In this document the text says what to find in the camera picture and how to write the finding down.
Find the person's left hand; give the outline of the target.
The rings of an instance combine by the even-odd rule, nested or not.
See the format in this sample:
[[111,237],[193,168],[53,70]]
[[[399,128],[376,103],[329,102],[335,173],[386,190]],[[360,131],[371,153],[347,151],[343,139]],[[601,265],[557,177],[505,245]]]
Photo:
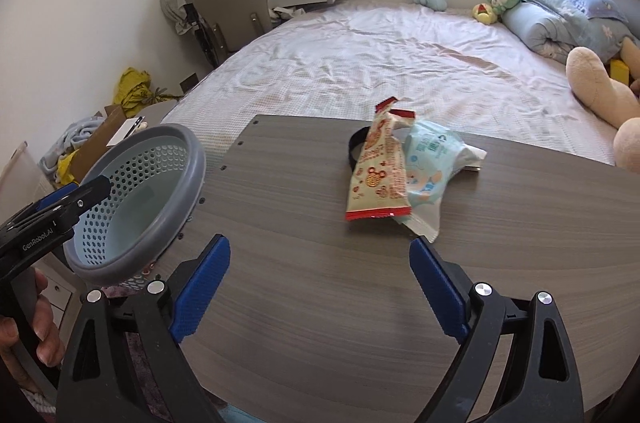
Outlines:
[[20,388],[53,401],[65,349],[49,299],[42,295],[48,279],[28,268],[14,282],[18,296],[14,285],[1,287],[1,359]]

